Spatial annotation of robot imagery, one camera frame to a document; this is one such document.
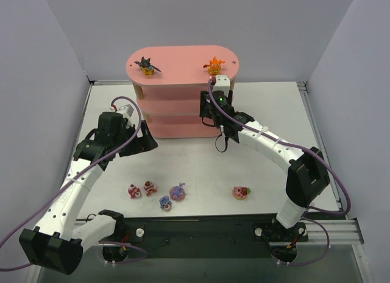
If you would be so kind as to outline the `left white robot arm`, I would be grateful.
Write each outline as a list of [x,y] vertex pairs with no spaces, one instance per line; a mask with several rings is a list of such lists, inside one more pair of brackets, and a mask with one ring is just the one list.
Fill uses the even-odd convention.
[[71,274],[83,253],[102,240],[119,242],[127,235],[121,213],[102,210],[75,229],[79,212],[95,182],[116,156],[137,155],[157,148],[147,122],[131,123],[123,112],[103,112],[97,128],[77,145],[60,195],[33,229],[23,229],[19,243],[33,265]]

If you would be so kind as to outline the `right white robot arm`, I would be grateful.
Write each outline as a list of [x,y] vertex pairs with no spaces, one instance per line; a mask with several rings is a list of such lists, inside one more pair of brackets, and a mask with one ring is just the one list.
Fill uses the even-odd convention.
[[231,96],[232,93],[225,96],[222,91],[212,94],[201,91],[199,116],[212,120],[211,126],[220,131],[225,142],[231,139],[246,145],[286,172],[287,200],[277,213],[276,220],[284,228],[292,228],[313,200],[330,184],[322,152],[316,147],[306,152],[288,145],[252,116],[235,111],[231,106]]

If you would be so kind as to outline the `black bat creature toy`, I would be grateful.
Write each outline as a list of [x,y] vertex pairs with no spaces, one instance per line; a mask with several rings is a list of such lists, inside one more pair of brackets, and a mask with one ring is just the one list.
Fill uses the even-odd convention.
[[159,68],[151,64],[151,58],[142,57],[140,61],[134,61],[134,63],[138,65],[144,75],[152,76],[155,71],[161,72]]

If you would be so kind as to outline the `orange spiky creature toy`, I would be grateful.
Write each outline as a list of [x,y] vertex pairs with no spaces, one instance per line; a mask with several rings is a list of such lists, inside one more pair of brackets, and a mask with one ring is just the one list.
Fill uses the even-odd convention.
[[207,68],[208,73],[211,75],[218,75],[221,72],[222,64],[224,63],[225,61],[218,60],[216,56],[214,56],[208,64],[203,65],[203,68]]

